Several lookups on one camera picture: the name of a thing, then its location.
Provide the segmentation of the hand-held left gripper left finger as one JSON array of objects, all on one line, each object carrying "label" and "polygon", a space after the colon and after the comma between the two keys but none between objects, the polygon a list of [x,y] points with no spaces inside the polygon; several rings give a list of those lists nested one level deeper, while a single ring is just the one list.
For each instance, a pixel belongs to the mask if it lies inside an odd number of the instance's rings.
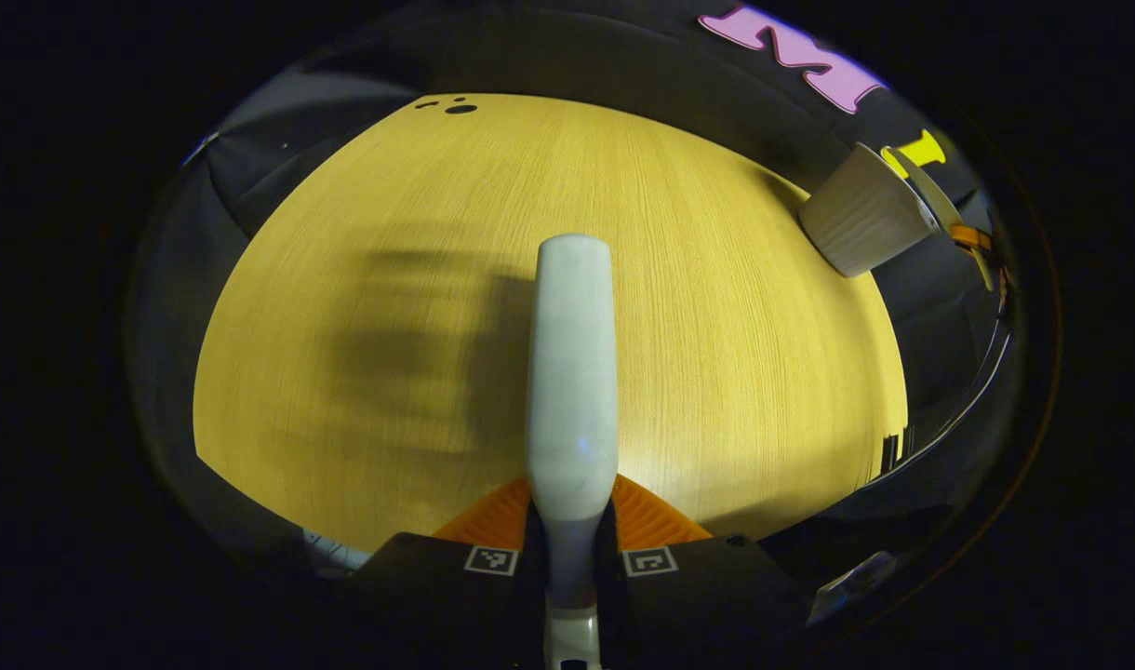
[{"label": "hand-held left gripper left finger", "polygon": [[367,669],[543,669],[545,541],[526,479],[432,535],[401,531],[348,585]]}]

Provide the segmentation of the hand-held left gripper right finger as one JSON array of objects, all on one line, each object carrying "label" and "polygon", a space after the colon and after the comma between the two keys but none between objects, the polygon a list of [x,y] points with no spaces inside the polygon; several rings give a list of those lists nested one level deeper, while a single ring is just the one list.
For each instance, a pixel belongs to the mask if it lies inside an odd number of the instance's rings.
[{"label": "hand-held left gripper right finger", "polygon": [[758,542],[715,537],[615,479],[597,530],[602,665],[768,665],[792,652],[813,601]]}]

